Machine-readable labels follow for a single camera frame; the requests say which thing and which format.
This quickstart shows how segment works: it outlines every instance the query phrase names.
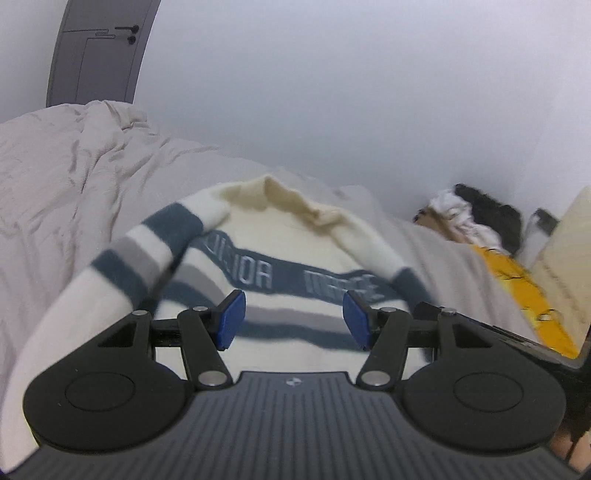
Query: black fabric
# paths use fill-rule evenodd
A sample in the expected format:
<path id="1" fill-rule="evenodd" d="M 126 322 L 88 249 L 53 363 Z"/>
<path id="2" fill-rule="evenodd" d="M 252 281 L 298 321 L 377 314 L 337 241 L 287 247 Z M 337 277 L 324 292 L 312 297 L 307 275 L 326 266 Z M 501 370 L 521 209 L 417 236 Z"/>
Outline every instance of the black fabric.
<path id="1" fill-rule="evenodd" d="M 514 255 L 521 245 L 521 214 L 480 190 L 458 183 L 455 194 L 472 205 L 474 221 L 491 227 L 501 236 L 503 248 Z"/>

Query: yellow cloth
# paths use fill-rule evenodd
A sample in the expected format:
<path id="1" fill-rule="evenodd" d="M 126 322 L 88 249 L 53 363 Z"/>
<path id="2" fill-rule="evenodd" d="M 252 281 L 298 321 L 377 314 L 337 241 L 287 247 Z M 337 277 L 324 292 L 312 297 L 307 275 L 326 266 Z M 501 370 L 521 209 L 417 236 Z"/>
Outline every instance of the yellow cloth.
<path id="1" fill-rule="evenodd" d="M 562 326 L 560 312 L 552 309 L 528 272 L 506 255 L 476 245 L 472 248 L 482 256 L 489 271 L 521 307 L 543 344 L 568 358 L 576 358 L 579 350 Z"/>

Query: white wall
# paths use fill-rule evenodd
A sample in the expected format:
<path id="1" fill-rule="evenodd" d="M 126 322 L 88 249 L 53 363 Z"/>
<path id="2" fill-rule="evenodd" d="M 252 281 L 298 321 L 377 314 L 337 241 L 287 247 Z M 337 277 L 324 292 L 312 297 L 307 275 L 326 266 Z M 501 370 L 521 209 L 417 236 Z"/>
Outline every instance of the white wall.
<path id="1" fill-rule="evenodd" d="M 0 0 L 0 122 L 45 107 L 67 0 Z"/>
<path id="2" fill-rule="evenodd" d="M 173 134 L 368 186 L 410 218 L 462 181 L 509 200 L 579 0 L 163 0 L 136 101 Z"/>
<path id="3" fill-rule="evenodd" d="M 591 184 L 591 2 L 578 2 L 561 88 L 512 201 L 561 217 Z"/>

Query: white bedsheet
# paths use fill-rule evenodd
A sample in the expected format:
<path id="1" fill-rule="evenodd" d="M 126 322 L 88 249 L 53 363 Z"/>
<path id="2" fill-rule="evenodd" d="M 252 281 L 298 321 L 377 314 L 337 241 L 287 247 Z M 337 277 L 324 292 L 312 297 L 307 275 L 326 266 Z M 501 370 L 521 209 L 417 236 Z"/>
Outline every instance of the white bedsheet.
<path id="1" fill-rule="evenodd" d="M 441 305 L 535 339 L 469 246 L 391 218 L 363 187 L 333 189 L 197 142 L 164 137 L 143 112 L 125 103 L 61 105 L 0 125 L 0 402 L 19 351 L 43 313 L 111 239 L 190 193 L 267 172 L 369 222 Z M 0 432 L 4 470 L 16 466 L 16 456 L 7 455 L 15 448 Z"/>

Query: door handle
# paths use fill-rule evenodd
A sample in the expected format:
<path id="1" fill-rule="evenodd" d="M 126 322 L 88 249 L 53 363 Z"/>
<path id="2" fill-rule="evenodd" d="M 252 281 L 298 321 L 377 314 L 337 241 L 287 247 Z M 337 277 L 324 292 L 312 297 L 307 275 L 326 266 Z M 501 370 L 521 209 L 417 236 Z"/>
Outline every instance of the door handle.
<path id="1" fill-rule="evenodd" d="M 116 30 L 129 30 L 132 35 L 135 35 L 139 32 L 139 25 L 134 25 L 133 27 L 115 27 Z"/>

